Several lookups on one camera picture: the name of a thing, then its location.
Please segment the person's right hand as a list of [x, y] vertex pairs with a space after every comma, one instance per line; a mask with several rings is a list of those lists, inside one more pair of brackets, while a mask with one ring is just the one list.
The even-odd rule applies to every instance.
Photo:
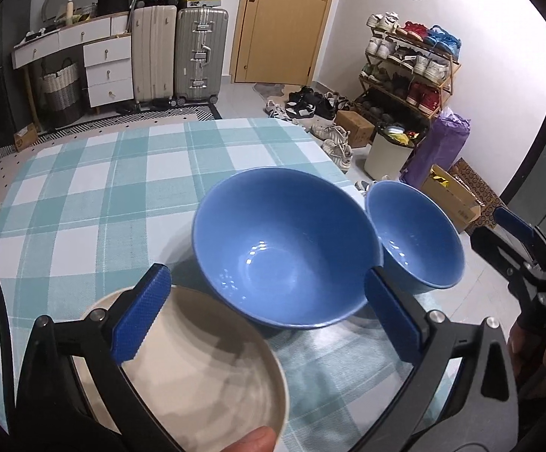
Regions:
[[546, 338], [522, 311], [509, 331], [508, 351], [516, 380], [518, 398], [546, 397]]

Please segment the person's left hand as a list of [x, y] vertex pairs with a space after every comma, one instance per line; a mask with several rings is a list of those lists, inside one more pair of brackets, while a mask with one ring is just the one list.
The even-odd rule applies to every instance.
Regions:
[[260, 426], [227, 446], [222, 452], [273, 452], [277, 435], [269, 426]]

